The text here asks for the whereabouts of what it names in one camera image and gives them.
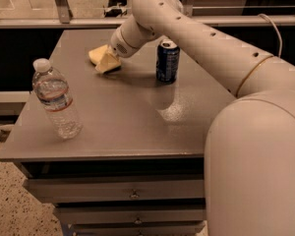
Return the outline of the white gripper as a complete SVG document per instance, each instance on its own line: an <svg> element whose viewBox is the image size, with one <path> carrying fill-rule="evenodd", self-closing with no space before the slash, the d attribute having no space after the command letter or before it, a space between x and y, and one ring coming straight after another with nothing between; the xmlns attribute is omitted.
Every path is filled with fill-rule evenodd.
<svg viewBox="0 0 295 236"><path fill-rule="evenodd" d="M109 48L112 53L101 52L96 55L95 70L104 74L120 67L119 57L129 58L146 43L158 38L160 38L159 33L152 29L143 28L131 16L112 34L109 41Z"/></svg>

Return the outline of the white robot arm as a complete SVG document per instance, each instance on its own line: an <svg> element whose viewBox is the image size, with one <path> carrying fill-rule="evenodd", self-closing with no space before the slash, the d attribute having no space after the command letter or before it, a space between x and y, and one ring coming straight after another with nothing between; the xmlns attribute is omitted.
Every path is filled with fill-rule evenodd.
<svg viewBox="0 0 295 236"><path fill-rule="evenodd" d="M234 96L206 136L209 236L295 236L295 66L183 15L176 0L133 0L112 52L165 35Z"/></svg>

